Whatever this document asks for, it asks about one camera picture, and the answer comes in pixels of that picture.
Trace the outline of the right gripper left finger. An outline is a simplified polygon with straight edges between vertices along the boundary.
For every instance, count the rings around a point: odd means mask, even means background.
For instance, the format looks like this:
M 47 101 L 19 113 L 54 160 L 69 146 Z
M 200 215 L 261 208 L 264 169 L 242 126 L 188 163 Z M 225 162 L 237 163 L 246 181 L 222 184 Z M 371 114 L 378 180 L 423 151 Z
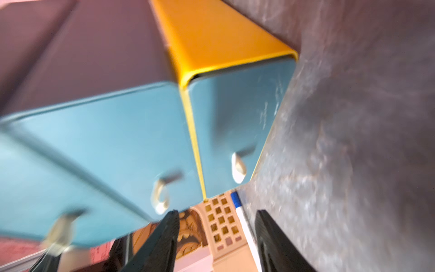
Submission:
M 168 212 L 137 254 L 121 271 L 173 272 L 179 230 L 179 212 L 177 210 Z

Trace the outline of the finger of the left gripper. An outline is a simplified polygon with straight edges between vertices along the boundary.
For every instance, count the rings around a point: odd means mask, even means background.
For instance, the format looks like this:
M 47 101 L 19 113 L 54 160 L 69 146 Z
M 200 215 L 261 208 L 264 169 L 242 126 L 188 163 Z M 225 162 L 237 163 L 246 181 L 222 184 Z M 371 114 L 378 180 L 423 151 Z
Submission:
M 102 272 L 120 272 L 133 256 L 133 234 L 130 233 L 114 241 Z

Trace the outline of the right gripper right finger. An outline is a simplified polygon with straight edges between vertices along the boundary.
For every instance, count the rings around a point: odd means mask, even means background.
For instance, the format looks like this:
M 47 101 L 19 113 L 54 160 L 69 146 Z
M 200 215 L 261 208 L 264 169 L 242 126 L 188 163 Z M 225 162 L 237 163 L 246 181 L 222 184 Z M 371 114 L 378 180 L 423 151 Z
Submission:
M 316 272 L 266 210 L 256 212 L 255 232 L 264 272 Z

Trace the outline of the teal bottom drawer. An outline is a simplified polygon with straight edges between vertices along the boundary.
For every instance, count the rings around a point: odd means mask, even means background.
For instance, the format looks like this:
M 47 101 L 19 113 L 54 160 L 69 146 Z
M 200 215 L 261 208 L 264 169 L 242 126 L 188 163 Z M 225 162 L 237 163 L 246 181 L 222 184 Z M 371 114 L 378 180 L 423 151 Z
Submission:
M 38 151 L 152 220 L 203 199 L 173 82 L 17 113 L 5 123 Z

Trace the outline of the teal lowest drawer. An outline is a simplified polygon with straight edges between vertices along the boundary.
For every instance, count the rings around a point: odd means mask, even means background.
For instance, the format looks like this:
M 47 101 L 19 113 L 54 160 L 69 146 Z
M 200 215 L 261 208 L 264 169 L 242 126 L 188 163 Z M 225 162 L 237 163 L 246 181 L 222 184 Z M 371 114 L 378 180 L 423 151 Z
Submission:
M 280 57 L 189 83 L 207 198 L 250 181 L 295 68 L 294 58 Z

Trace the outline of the teal top drawer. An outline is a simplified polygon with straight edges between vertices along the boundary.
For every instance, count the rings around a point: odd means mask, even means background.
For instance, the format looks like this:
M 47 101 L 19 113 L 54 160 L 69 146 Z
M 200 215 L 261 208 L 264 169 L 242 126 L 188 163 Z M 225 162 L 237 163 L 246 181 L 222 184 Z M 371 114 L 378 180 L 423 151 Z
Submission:
M 44 240 L 70 222 L 73 245 L 91 248 L 144 227 L 145 213 L 62 155 L 1 131 L 1 235 Z

